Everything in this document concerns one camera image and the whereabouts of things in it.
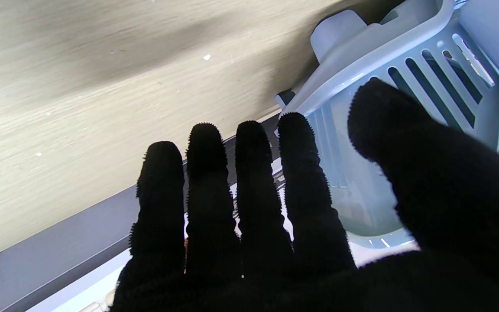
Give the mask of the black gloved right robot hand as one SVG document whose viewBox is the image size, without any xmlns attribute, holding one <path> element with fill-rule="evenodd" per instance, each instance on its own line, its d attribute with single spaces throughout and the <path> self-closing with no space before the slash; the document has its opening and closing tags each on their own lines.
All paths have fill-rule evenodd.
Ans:
<svg viewBox="0 0 499 312">
<path fill-rule="evenodd" d="M 187 172 L 174 143 L 147 150 L 131 259 L 110 311 L 499 312 L 499 154 L 377 78 L 357 91 L 347 126 L 354 149 L 391 183 L 419 251 L 355 265 L 314 133 L 298 113 L 279 119 L 294 240 L 255 121 L 236 134 L 238 237 L 220 133 L 199 123 Z"/>
</svg>

